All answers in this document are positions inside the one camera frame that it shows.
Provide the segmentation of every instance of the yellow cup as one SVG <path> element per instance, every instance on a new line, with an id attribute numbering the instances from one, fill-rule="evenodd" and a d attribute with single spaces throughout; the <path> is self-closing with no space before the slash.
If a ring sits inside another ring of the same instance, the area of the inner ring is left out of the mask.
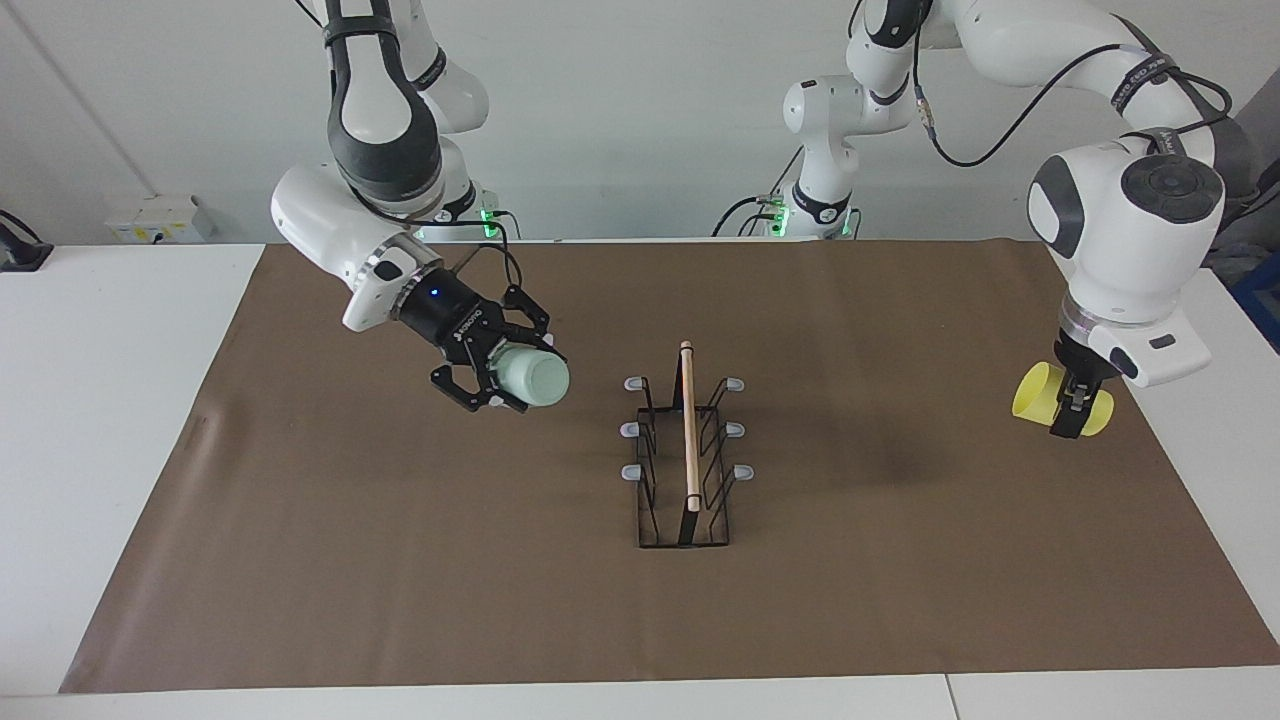
<path id="1" fill-rule="evenodd" d="M 1052 425 L 1053 416 L 1057 415 L 1057 391 L 1062 386 L 1062 369 L 1048 363 L 1037 363 L 1027 375 L 1018 392 L 1014 393 L 1014 416 L 1030 420 L 1041 425 Z M 1089 419 L 1084 423 L 1080 434 L 1093 437 L 1102 432 L 1111 421 L 1111 415 L 1116 410 L 1116 401 L 1111 393 L 1101 389 L 1093 401 Z"/>

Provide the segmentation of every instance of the wooden stick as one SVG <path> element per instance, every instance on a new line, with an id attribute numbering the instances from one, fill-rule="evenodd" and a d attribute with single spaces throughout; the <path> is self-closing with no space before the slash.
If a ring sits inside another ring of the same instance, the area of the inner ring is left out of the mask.
<path id="1" fill-rule="evenodd" d="M 680 343 L 680 377 L 685 398 L 685 486 L 690 512 L 701 512 L 701 474 L 698 471 L 698 398 L 694 396 L 694 343 Z"/>

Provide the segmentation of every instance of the brown paper mat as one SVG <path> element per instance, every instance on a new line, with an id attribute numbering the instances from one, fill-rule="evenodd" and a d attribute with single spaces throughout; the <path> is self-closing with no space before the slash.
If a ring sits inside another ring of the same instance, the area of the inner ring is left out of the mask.
<path id="1" fill-rule="evenodd" d="M 573 388 L 468 415 L 407 328 L 269 247 L 64 692 L 1261 665 L 1280 651 L 1121 386 L 1009 415 L 1064 283 L 1038 245 L 521 247 Z M 488 292 L 497 261 L 467 277 Z M 635 548 L 682 338 L 748 436 L 733 544 Z"/>

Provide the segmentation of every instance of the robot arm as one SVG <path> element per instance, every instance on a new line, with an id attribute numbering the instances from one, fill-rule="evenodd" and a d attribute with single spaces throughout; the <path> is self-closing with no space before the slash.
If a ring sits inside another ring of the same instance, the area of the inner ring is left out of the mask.
<path id="1" fill-rule="evenodd" d="M 1208 251 L 1228 197 L 1249 176 L 1247 163 L 1224 151 L 1238 128 L 1219 122 L 1220 111 L 1140 31 L 1084 0 L 868 0 L 849 45 L 854 76 L 817 86 L 832 99 L 859 97 L 863 110 L 850 114 L 852 120 L 828 122 L 813 88 L 800 83 L 788 95 L 788 117 L 805 117 L 810 104 L 819 109 L 810 133 L 801 133 L 806 160 L 835 155 L 822 150 L 819 128 L 835 128 L 828 136 L 841 135 L 841 142 L 896 129 L 909 124 L 904 108 L 911 104 L 936 141 L 923 88 L 916 82 L 908 92 L 918 32 L 922 46 L 959 42 L 983 76 L 1004 85 L 1044 86 L 1070 67 L 1059 85 L 1103 95 L 1142 131 L 1057 154 L 1032 183 L 1032 227 L 1076 265 L 1055 346 L 1066 373 L 1056 410 L 1042 421 L 1055 434 L 1078 437 L 1103 380 L 1125 375 L 1138 386 L 1158 384 L 1207 365 L 1208 350 L 1178 300 Z M 835 100 L 829 104 L 835 109 Z M 831 167 L 819 160 L 787 188 L 788 233 L 829 237 L 840 227 L 838 215 L 806 211 L 814 201 L 851 192 L 851 170 Z"/>
<path id="2" fill-rule="evenodd" d="M 488 113 L 484 90 L 465 70 L 451 69 L 419 0 L 324 5 L 334 163 L 284 174 L 271 197 L 276 227 L 351 290 L 348 328 L 401 320 L 438 347 L 445 364 L 431 382 L 463 407 L 554 405 L 568 389 L 568 369 L 552 347 L 550 316 L 518 282 L 500 302 L 481 297 L 407 229 L 457 227 L 457 215 L 438 219 L 452 211 L 449 197 L 477 195 L 457 147 L 439 137 L 431 108 L 444 127 L 472 129 Z M 406 72 L 419 67 L 420 73 Z M 508 322 L 504 310 L 524 314 L 530 325 Z M 475 392 L 454 382 L 454 366 L 475 373 Z"/>

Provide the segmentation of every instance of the white table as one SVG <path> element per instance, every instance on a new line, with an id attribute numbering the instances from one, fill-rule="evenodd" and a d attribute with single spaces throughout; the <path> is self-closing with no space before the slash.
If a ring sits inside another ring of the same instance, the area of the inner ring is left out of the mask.
<path id="1" fill-rule="evenodd" d="M 260 254 L 63 247 L 0 275 L 0 696 L 28 696 L 0 698 L 0 719 L 1280 717 L 1280 667 L 47 697 Z M 1280 637 L 1280 359 L 1207 272 L 1185 304 L 1213 365 L 1134 395 Z"/>

